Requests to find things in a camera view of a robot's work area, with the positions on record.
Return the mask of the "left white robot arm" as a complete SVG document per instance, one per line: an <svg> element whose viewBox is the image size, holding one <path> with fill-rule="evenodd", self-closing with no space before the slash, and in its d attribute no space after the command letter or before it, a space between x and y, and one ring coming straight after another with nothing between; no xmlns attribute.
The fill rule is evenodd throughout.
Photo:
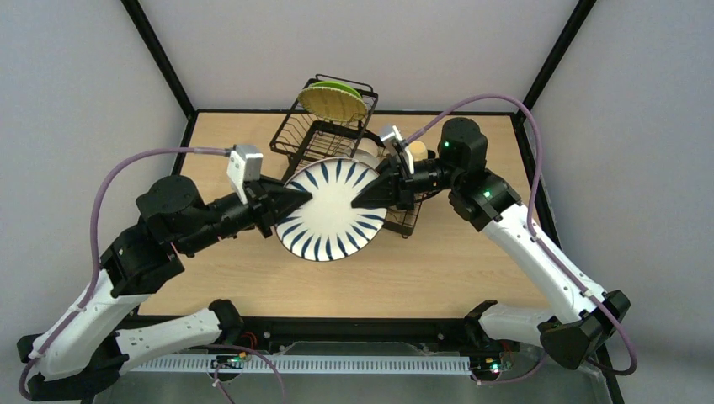
<svg viewBox="0 0 714 404"><path fill-rule="evenodd" d="M157 180L136 199L138 222L104 251L73 305L47 332L24 336L17 347L24 370L21 395L30 401L72 401L95 396L123 374L185 348L236 342L245 323L226 299L174 320L123 329L129 313L184 271L182 257L258 229L273 227L311 199L304 189L262 177L248 197L229 194L206 203L183 175Z"/></svg>

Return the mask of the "blue striped white plate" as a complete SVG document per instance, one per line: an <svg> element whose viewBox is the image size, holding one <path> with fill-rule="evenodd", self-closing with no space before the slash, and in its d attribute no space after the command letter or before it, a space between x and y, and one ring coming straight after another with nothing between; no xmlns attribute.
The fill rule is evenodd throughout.
<svg viewBox="0 0 714 404"><path fill-rule="evenodd" d="M298 258L329 262L366 247L384 225L387 209L354 208L352 201L377 171L349 157L313 162L295 172L287 189L304 191L312 199L275 225L276 236Z"/></svg>

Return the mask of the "plain white bowl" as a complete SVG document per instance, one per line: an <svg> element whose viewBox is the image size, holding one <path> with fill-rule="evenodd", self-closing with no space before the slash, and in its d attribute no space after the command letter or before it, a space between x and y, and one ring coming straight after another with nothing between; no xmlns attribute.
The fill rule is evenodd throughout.
<svg viewBox="0 0 714 404"><path fill-rule="evenodd" d="M353 159L371 168L377 168L381 163L380 149L372 139L363 138L354 151Z"/></svg>

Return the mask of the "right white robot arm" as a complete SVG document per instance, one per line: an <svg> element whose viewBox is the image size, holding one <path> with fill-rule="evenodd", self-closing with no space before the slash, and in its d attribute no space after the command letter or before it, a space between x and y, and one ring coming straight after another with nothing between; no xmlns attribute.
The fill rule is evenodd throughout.
<svg viewBox="0 0 714 404"><path fill-rule="evenodd" d="M488 139L479 125L447 120L435 157L421 161L397 127L385 127L380 139L387 158L353 206L406 209L421 194L446 191L454 212L507 253L547 298L546 310L484 301L466 316L469 334L540 347L566 369L591 362L619 331L631 303L580 270L536 224L519 194L488 168Z"/></svg>

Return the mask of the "green plate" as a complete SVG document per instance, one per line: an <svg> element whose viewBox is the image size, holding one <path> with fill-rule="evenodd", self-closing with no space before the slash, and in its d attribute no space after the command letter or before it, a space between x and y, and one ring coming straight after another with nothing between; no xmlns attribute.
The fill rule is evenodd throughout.
<svg viewBox="0 0 714 404"><path fill-rule="evenodd" d="M320 81L320 82L315 82L311 85L311 88L331 88L331 89L336 89L340 91L344 91L346 93L349 93L351 95L354 95L356 98L362 99L362 95L353 87L350 85L344 84L342 82L336 82L336 81Z"/></svg>

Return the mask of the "woven bamboo plate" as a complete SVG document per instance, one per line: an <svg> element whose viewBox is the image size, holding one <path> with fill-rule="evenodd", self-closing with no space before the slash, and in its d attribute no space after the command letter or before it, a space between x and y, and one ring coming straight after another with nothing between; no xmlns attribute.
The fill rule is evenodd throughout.
<svg viewBox="0 0 714 404"><path fill-rule="evenodd" d="M298 93L297 101L304 110L324 120L351 122L362 120L368 114L363 99L331 88L311 88L309 85Z"/></svg>

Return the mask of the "yellow mug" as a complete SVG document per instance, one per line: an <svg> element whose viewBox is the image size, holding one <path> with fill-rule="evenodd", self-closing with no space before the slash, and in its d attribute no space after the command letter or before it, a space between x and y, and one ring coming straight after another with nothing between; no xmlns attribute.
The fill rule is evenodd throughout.
<svg viewBox="0 0 714 404"><path fill-rule="evenodd" d="M414 162L423 161L429 158L429 150L421 141L413 141L408 145L408 150L411 153Z"/></svg>

